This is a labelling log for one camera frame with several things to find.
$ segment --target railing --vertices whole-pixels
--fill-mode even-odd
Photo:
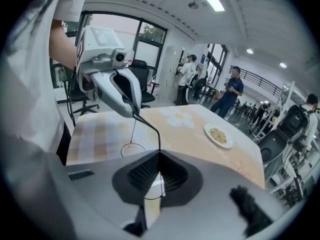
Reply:
[[[281,95],[281,88],[276,86],[274,83],[262,78],[261,76],[251,73],[247,70],[244,70],[241,68],[240,77],[242,79],[246,79],[247,81],[250,81],[251,83],[254,83],[257,86],[260,86],[261,88],[265,89],[267,92],[271,93],[272,95],[276,97],[280,97]]]

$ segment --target white shirt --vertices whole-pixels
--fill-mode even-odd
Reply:
[[[308,105],[302,105],[302,107],[307,111],[312,110],[311,107],[309,107]],[[313,140],[314,135],[316,134],[317,126],[318,126],[318,118],[315,113],[312,113],[309,115],[309,122],[310,122],[309,128],[308,130],[306,130],[304,134],[306,136],[306,139],[303,142],[303,144],[307,146],[308,150],[311,149],[311,141]]]
[[[78,22],[85,0],[34,0],[10,33],[0,58],[4,72],[0,116],[5,134],[56,153],[64,119],[57,107],[49,65],[53,19]]]
[[[185,63],[180,70],[180,73],[182,73],[184,75],[183,75],[183,77],[181,77],[181,79],[179,81],[179,85],[185,86],[187,80],[189,80],[189,78],[191,77],[193,72],[196,72],[195,63],[194,62]]]

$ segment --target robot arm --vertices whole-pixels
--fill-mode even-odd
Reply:
[[[100,98],[126,118],[138,115],[142,95],[136,76],[127,68],[128,52],[110,28],[87,26],[79,40],[76,78],[80,90],[94,102]],[[83,74],[89,75],[92,89],[84,89]]]

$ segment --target checkered tablecloth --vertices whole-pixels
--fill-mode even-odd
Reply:
[[[227,166],[264,189],[264,169],[259,147],[240,130],[205,107],[145,108],[140,115],[160,132],[162,149]],[[79,117],[73,131],[67,164],[117,159],[157,149],[157,133],[141,122],[135,122],[135,119],[122,117],[114,111]],[[224,149],[213,143],[204,132],[207,123],[223,124],[224,129],[232,135],[233,147]]]

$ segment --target camera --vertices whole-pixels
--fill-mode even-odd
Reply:
[[[112,67],[114,68],[121,68],[127,65],[126,59],[126,52],[122,49],[114,49],[112,54]]]

